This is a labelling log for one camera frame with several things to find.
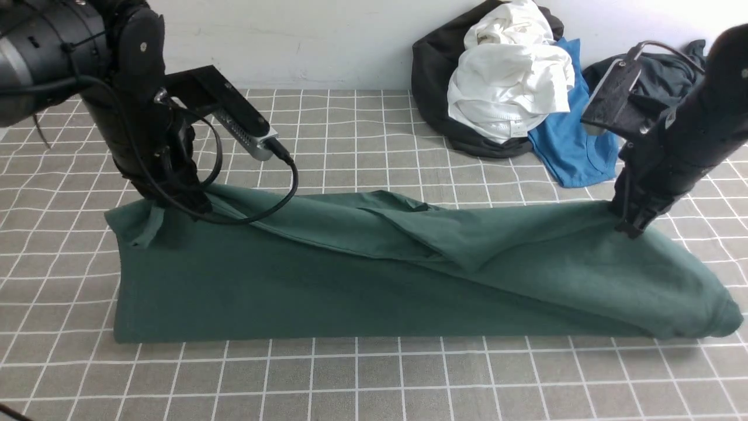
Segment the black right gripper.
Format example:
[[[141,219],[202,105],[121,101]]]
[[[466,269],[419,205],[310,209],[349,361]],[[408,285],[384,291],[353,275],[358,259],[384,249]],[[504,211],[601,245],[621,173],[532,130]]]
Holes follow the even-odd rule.
[[[658,149],[624,146],[624,168],[615,181],[610,211],[619,218],[615,231],[636,239],[667,213],[702,178],[702,170]]]

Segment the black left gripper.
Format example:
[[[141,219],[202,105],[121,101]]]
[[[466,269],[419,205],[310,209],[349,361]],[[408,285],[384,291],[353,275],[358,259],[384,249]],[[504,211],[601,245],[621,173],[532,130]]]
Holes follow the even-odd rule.
[[[198,176],[193,160],[194,122],[206,118],[193,111],[116,113],[114,163],[123,178],[145,199],[160,207],[174,207],[188,214],[209,214],[213,206],[206,188],[214,180]]]

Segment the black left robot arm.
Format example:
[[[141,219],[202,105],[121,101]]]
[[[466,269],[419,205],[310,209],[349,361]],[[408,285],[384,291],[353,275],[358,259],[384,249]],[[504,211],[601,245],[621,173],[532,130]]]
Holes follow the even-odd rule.
[[[196,115],[168,94],[165,19],[145,1],[3,1],[2,127],[80,96],[145,199],[213,207],[192,159]]]

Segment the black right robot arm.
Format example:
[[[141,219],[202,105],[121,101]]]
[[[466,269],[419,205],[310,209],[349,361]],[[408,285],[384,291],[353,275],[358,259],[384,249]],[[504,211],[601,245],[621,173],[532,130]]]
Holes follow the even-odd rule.
[[[637,238],[746,143],[747,27],[716,38],[702,82],[646,135],[621,152],[624,168],[610,209],[617,231]]]

